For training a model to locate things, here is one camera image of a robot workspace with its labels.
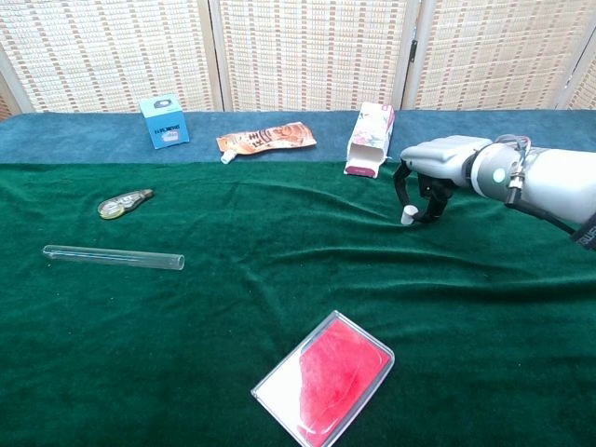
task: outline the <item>green cloth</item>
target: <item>green cloth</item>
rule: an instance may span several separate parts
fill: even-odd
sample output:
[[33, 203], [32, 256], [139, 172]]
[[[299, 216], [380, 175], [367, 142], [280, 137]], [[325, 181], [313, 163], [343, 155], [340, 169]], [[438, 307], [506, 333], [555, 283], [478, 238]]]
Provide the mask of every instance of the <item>green cloth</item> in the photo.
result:
[[[596, 253], [548, 223], [462, 190], [401, 227], [391, 164], [1, 169], [1, 445], [296, 445], [250, 391], [334, 309], [397, 358], [337, 445], [596, 439]], [[50, 261], [46, 244], [186, 265]]]

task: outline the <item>white cap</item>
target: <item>white cap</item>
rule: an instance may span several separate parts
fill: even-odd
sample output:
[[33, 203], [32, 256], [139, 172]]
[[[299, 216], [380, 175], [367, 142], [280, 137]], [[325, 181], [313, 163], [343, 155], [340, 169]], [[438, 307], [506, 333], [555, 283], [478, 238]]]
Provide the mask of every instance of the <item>white cap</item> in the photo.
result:
[[401, 214], [401, 224], [411, 225], [413, 223], [413, 216], [418, 212], [418, 208], [414, 205], [406, 205], [403, 207], [403, 213]]
[[236, 158], [236, 155], [237, 155], [236, 151], [228, 149], [227, 151], [225, 151], [223, 153], [222, 158], [220, 158], [220, 159], [222, 160], [222, 163], [227, 165], [230, 161], [232, 161], [234, 158]]

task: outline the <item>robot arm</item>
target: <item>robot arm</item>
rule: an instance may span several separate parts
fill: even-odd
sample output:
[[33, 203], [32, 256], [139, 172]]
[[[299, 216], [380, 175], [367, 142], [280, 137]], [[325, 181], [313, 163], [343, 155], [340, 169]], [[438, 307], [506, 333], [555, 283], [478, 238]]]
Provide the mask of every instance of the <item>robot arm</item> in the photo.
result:
[[[434, 222], [458, 187], [505, 203], [555, 224], [580, 245], [596, 250], [596, 154], [533, 148], [530, 139], [505, 135], [495, 142], [454, 135], [411, 146], [401, 153], [394, 184], [404, 212], [401, 222]], [[417, 172], [419, 211], [405, 179]], [[578, 230], [562, 222], [582, 225]]]

